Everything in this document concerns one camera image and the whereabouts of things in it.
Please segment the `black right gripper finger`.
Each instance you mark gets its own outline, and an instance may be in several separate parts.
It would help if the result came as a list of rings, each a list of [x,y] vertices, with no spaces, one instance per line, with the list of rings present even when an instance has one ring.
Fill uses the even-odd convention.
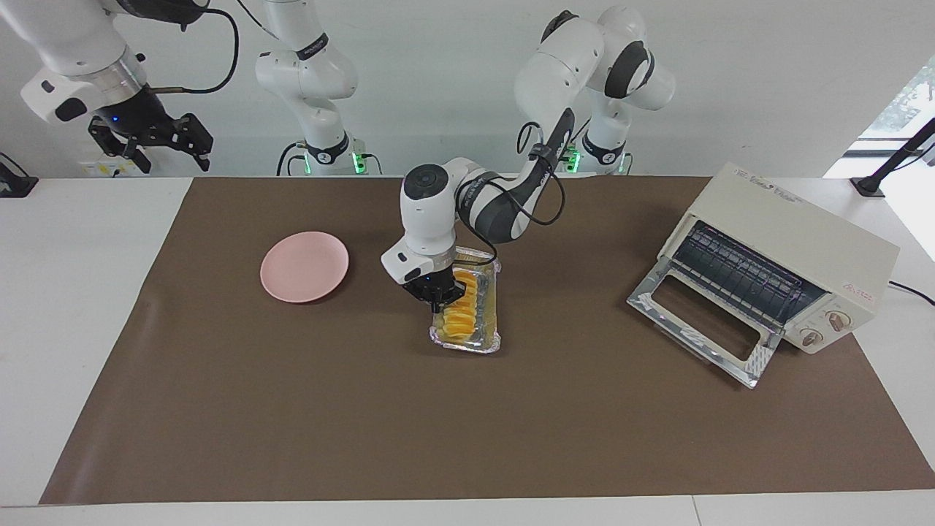
[[[118,140],[117,134],[101,117],[91,117],[88,133],[105,156],[128,159],[136,164],[142,173],[150,175],[153,164],[144,154],[137,139],[130,137],[126,142]]]
[[[161,124],[163,146],[188,154],[203,172],[210,169],[213,141],[211,133],[193,113],[186,113],[181,118],[164,115]]]

